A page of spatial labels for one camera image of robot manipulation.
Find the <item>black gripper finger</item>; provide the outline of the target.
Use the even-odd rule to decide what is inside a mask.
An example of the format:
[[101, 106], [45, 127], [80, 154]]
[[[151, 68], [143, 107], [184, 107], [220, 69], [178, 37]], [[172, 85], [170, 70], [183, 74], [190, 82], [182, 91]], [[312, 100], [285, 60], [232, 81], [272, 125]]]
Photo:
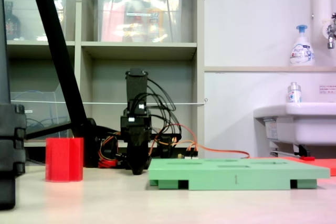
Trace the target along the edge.
[[143, 173], [144, 169], [147, 169], [150, 164], [148, 142], [143, 142], [139, 150], [139, 174]]
[[139, 173], [138, 152], [139, 152], [139, 148], [137, 146], [133, 145], [132, 143], [128, 143], [127, 162], [133, 174]]

